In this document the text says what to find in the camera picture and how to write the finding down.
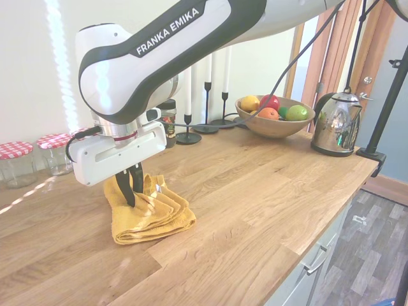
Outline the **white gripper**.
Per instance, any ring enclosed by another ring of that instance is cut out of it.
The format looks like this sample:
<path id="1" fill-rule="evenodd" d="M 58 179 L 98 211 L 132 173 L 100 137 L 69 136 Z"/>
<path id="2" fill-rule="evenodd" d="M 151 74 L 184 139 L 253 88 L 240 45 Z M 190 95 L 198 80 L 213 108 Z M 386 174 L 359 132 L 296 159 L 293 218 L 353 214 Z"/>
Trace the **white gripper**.
<path id="1" fill-rule="evenodd" d="M 164 127 L 151 122 L 138 130 L 138 136 L 124 146 L 116 146 L 113 138 L 91 136 L 69 146 L 77 181 L 93 186 L 114 176 L 127 205 L 135 207 L 134 193 L 142 193 L 144 176 L 141 162 L 162 152 L 166 147 Z"/>

